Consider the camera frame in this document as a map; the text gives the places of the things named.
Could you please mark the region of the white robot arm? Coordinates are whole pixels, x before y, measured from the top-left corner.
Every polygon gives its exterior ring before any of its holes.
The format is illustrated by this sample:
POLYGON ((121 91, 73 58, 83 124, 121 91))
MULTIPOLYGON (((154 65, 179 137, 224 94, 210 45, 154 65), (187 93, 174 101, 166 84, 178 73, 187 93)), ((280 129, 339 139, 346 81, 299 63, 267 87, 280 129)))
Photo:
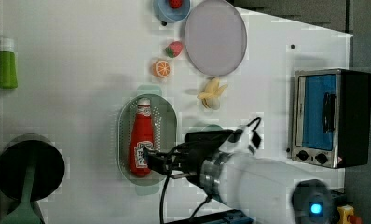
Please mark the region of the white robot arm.
POLYGON ((188 133, 167 152, 143 148, 148 167, 185 178, 256 224, 330 224, 331 192, 319 177, 281 161, 258 158, 243 129, 188 133))

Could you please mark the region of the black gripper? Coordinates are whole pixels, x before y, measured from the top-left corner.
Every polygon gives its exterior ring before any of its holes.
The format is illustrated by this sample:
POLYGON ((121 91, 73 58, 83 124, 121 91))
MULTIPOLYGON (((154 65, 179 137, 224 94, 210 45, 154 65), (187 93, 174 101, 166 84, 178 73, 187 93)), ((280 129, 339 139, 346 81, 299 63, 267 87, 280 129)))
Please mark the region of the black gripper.
POLYGON ((181 171, 187 174, 189 181, 199 181, 203 162, 211 158, 232 133, 229 129, 188 133, 184 143, 168 153, 159 153, 144 147, 144 159, 150 170, 163 175, 173 170, 181 171))

